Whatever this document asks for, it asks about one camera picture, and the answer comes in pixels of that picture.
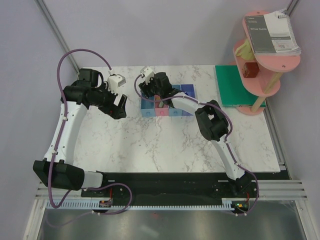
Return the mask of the pink bin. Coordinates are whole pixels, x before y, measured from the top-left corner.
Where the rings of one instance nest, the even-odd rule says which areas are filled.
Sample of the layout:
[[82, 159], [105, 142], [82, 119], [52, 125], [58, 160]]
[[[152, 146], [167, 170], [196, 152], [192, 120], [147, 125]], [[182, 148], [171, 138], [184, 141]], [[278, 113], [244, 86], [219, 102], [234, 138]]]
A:
[[154, 110], [155, 110], [155, 115], [157, 117], [166, 117], [169, 116], [169, 106], [165, 104], [164, 108], [159, 108], [159, 103], [155, 102], [154, 103]]

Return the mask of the light blue bin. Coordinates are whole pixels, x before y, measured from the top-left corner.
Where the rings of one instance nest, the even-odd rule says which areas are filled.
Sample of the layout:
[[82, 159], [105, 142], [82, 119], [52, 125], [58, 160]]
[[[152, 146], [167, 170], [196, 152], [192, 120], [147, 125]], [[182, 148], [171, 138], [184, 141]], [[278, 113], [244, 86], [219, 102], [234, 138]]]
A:
[[149, 100], [141, 99], [140, 112], [144, 118], [154, 118], [156, 116], [154, 97], [150, 97]]

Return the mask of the purple bin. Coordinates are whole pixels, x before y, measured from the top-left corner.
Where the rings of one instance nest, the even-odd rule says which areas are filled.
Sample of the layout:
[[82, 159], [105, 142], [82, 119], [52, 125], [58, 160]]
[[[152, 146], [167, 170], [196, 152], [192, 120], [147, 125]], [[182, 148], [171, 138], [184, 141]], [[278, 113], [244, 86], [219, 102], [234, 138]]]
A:
[[[195, 87], [193, 84], [181, 84], [180, 89], [182, 92], [184, 92], [186, 95], [189, 97], [195, 98], [196, 97], [196, 92], [195, 92]], [[187, 111], [182, 111], [182, 116], [193, 116], [193, 113], [189, 113]]]

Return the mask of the medium blue bin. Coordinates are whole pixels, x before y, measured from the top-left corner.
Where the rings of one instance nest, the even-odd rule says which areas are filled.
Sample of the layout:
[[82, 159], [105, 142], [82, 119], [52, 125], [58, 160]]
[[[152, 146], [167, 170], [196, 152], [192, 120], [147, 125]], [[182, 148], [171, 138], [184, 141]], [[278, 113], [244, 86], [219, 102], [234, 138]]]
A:
[[[172, 87], [175, 89], [181, 90], [180, 84], [174, 84]], [[169, 107], [168, 111], [169, 111], [170, 117], [181, 117], [183, 115], [183, 110], [179, 108]]]

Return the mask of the green highlighter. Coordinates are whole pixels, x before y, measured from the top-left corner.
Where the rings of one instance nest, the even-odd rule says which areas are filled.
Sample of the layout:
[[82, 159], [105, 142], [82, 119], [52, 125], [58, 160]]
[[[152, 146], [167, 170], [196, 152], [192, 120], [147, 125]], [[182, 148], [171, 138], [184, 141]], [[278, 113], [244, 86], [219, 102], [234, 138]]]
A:
[[158, 107], [161, 108], [161, 109], [164, 108], [165, 107], [165, 103], [163, 101], [160, 101], [159, 104], [158, 104]]

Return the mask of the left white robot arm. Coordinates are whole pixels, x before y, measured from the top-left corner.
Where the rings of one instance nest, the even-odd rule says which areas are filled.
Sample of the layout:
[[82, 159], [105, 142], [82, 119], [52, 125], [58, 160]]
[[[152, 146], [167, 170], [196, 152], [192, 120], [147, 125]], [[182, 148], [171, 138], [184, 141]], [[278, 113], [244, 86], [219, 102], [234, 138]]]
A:
[[106, 196], [110, 185], [100, 172], [85, 171], [74, 166], [74, 152], [81, 124], [90, 107], [115, 120], [127, 116], [127, 96], [122, 95], [115, 104], [119, 87], [126, 83], [124, 76], [109, 72], [104, 80], [101, 72], [82, 68], [71, 85], [63, 89], [60, 115], [52, 142], [43, 160], [33, 163], [33, 171], [48, 188], [78, 191], [92, 188], [99, 197]]

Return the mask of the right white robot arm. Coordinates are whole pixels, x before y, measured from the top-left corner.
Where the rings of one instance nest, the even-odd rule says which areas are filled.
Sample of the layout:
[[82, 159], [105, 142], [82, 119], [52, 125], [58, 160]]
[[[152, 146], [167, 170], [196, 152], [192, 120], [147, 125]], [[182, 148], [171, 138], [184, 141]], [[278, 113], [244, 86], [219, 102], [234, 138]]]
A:
[[137, 77], [144, 79], [137, 84], [134, 81], [134, 90], [140, 89], [137, 94], [141, 99], [164, 103], [171, 108], [183, 110], [195, 116], [201, 135], [213, 144], [225, 168], [228, 177], [229, 191], [235, 197], [242, 196], [251, 184], [251, 177], [255, 175], [240, 165], [230, 141], [229, 135], [233, 125], [228, 115], [220, 108], [215, 100], [203, 103], [181, 90], [172, 87], [165, 72], [155, 73], [148, 66], [140, 71]]

